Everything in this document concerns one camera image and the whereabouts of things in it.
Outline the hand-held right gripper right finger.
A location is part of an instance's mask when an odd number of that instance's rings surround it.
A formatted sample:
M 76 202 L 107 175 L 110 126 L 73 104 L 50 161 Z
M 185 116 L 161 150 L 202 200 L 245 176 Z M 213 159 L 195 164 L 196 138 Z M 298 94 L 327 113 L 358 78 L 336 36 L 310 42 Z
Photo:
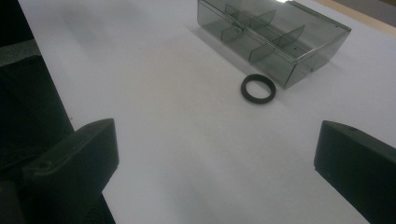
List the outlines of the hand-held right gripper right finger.
M 314 166 L 370 224 L 396 224 L 395 147 L 324 120 Z

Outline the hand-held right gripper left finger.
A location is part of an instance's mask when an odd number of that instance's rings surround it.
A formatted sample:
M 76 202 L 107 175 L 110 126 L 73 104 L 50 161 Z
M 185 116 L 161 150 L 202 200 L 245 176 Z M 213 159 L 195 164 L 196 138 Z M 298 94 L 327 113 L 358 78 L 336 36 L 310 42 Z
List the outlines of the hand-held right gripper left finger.
M 117 170 L 115 122 L 102 119 L 67 136 L 22 168 L 36 224 L 82 224 Z

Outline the dark blurred object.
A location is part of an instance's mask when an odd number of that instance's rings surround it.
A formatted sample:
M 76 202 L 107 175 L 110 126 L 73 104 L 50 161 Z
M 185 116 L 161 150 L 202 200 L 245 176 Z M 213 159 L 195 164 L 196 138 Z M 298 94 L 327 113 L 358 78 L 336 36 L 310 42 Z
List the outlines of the dark blurred object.
M 72 132 L 42 57 L 0 66 L 0 224 L 23 220 L 21 168 Z

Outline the wooden table edge strip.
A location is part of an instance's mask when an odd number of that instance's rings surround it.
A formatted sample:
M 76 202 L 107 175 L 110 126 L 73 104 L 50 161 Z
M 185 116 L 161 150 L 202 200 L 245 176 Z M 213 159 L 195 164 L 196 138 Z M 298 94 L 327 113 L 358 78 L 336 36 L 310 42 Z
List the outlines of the wooden table edge strip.
M 384 23 L 380 20 L 377 20 L 373 17 L 370 17 L 364 13 L 361 13 L 355 9 L 352 9 L 350 7 L 344 6 L 340 3 L 337 3 L 333 0 L 315 0 L 316 2 L 322 4 L 325 7 L 329 7 L 333 10 L 336 10 L 344 15 L 347 15 L 348 17 L 359 21 L 361 23 L 364 23 L 382 33 L 385 33 L 387 35 L 390 35 L 392 37 L 396 38 L 396 27 L 389 25 L 387 23 Z

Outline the smoky transparent plastic compartment box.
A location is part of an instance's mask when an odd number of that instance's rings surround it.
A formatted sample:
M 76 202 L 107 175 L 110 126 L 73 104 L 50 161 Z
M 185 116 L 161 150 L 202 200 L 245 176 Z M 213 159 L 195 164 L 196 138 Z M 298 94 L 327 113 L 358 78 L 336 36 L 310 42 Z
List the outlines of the smoky transparent plastic compartment box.
M 294 0 L 197 0 L 197 21 L 284 88 L 325 65 L 351 33 Z

